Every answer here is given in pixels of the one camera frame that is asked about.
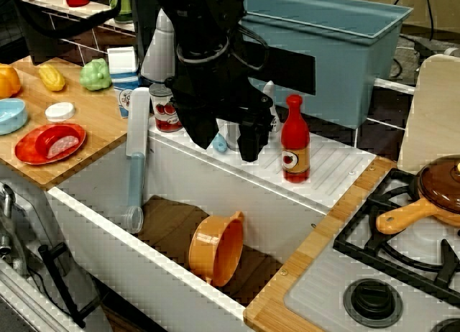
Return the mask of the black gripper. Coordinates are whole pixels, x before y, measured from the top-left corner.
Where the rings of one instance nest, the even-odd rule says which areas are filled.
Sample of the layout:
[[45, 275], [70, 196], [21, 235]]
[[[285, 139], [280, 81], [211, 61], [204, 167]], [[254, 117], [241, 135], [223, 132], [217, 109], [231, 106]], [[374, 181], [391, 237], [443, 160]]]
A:
[[271, 106], [272, 99], [251, 83], [237, 85], [217, 103], [218, 119], [240, 124], [237, 143], [246, 162], [256, 161], [268, 140], [274, 120]]

